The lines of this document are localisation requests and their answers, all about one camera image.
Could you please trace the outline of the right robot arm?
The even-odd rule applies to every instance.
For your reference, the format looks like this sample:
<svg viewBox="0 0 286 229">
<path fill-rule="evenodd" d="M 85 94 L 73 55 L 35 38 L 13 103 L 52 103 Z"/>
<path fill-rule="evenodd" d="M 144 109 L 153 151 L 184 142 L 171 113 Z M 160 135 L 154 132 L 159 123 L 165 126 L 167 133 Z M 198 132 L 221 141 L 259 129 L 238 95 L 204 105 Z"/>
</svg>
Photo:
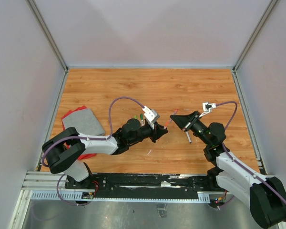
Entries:
<svg viewBox="0 0 286 229">
<path fill-rule="evenodd" d="M 200 120 L 200 113 L 171 115 L 170 118 L 184 132 L 205 143 L 204 156 L 214 165 L 208 170 L 207 187 L 212 191 L 220 188 L 230 192 L 250 210 L 255 222 L 268 229 L 286 222 L 286 191 L 275 176 L 262 175 L 239 160 L 225 145 L 225 127 L 213 122 L 209 126 Z"/>
</svg>

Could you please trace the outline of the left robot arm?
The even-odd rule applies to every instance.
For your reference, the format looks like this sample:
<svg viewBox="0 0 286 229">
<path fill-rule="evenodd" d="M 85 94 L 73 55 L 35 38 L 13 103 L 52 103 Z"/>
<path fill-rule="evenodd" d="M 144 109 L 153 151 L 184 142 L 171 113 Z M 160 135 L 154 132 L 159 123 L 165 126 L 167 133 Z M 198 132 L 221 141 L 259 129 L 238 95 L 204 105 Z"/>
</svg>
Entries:
<svg viewBox="0 0 286 229">
<path fill-rule="evenodd" d="M 89 168 L 79 160 L 81 155 L 119 155 L 137 143 L 149 138 L 156 142 L 168 130 L 157 122 L 141 125 L 137 119 L 129 119 L 111 136 L 85 135 L 69 127 L 42 146 L 42 164 L 53 174 L 64 173 L 73 178 L 77 185 L 86 189 L 92 185 Z"/>
</svg>

